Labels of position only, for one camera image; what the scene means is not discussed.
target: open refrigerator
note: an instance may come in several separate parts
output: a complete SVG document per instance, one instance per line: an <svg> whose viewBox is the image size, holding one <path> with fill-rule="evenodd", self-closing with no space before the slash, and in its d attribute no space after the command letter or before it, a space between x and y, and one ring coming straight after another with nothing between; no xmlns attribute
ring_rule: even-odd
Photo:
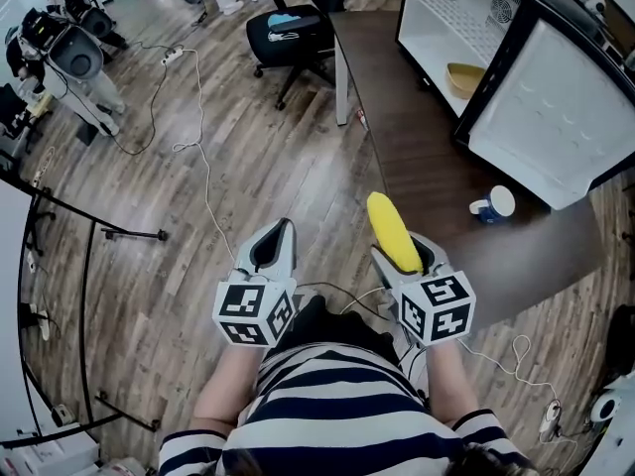
<svg viewBox="0 0 635 476"><path fill-rule="evenodd" d="M572 0L403 0L397 42L455 115L454 137L553 209L635 153L635 86ZM470 98L447 65L485 69Z"/></svg>

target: wire rack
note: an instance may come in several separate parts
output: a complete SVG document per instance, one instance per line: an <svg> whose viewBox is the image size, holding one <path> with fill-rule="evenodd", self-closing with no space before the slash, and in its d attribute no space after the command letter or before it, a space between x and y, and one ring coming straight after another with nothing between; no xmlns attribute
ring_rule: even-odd
<svg viewBox="0 0 635 476"><path fill-rule="evenodd" d="M489 65L502 38L484 23L465 12L455 0L420 0L452 28Z"/></svg>

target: wood plank floor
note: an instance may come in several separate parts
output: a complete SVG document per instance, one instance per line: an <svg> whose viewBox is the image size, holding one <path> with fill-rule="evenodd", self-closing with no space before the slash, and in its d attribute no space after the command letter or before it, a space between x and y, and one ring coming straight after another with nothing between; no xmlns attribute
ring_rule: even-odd
<svg viewBox="0 0 635 476"><path fill-rule="evenodd" d="M288 0L290 4L306 0ZM274 109L286 69L253 77L254 59L244 23L271 9L269 0L248 3L231 17L217 15L198 28L200 10L181 0L120 0L109 7L120 32L146 46L183 43L200 55L205 109L202 146L211 165L209 203L235 249L259 226L281 216L298 229L301 282L331 281L358 294L379 286L371 268L372 232L365 199L381 190L372 144L352 112L350 123L335 125L334 91L312 75L291 90L285 111ZM399 8L400 0L348 0L351 10ZM129 104L118 117L117 140L129 151L152 135L149 104L163 75L161 50L138 46L107 68ZM195 61L186 54L168 69L155 103L156 137L148 150L130 157L102 137L86 148L75 137L78 119L62 107L44 127L45 137L24 165L31 179L49 147L55 157L43 180L59 198L129 229L170 232L166 244L145 240L107 242L97 235L91 256L86 313L88 384L105 391L127 412L159 418L156 435L119 420L94 431L106 458L132 455L156 466L164 435L186 426L197 392L212 372L223 347L211 321L215 285L230 259L204 205L205 165L190 148L172 146L196 139L198 90ZM629 229L628 198L620 176L591 195L606 248L605 265L515 319L470 337L474 349L514 367L510 348L517 334L532 338L520 375L551 381L563 402L565 432L582 429L590 391L601 367L611 312L633 300L628 282L629 249L619 236ZM83 249L88 222L56 210L58 219L43 226L46 252L41 265L50 278L25 275L24 300L46 302L61 328L60 338L43 342L27 337L27 360L45 392L86 420L78 372L77 311ZM319 288L329 307L348 303L345 295ZM368 303L385 300L382 294ZM363 312L377 329L380 324ZM404 350L405 341L397 345ZM424 358L417 360L414 379ZM545 388L530 388L465 353L465 365L484 406L494 409L518 446L540 468L559 467L572 453L566 444L544 446L537 431L551 399ZM108 411L93 402L97 417ZM592 436L581 435L569 468L583 456Z"/></svg>

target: navy and white striped shirt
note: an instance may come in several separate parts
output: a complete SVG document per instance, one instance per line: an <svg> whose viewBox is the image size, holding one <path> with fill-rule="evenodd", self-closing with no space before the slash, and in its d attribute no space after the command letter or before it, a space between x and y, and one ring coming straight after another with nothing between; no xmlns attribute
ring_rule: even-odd
<svg viewBox="0 0 635 476"><path fill-rule="evenodd" d="M449 428L427 413L401 370L358 347L321 343L274 356L257 391L227 438L210 430L166 437L159 476L224 475L245 450L270 476L435 476L471 443L531 467L492 411Z"/></svg>

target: blue mug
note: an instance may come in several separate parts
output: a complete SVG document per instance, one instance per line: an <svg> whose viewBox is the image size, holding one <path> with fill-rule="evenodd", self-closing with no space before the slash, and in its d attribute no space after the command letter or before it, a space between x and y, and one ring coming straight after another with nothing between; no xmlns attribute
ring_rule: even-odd
<svg viewBox="0 0 635 476"><path fill-rule="evenodd" d="M514 213L515 209L514 194L509 188L502 185L496 185L484 199L474 201L469 205L469 211L486 224L505 220Z"/></svg>

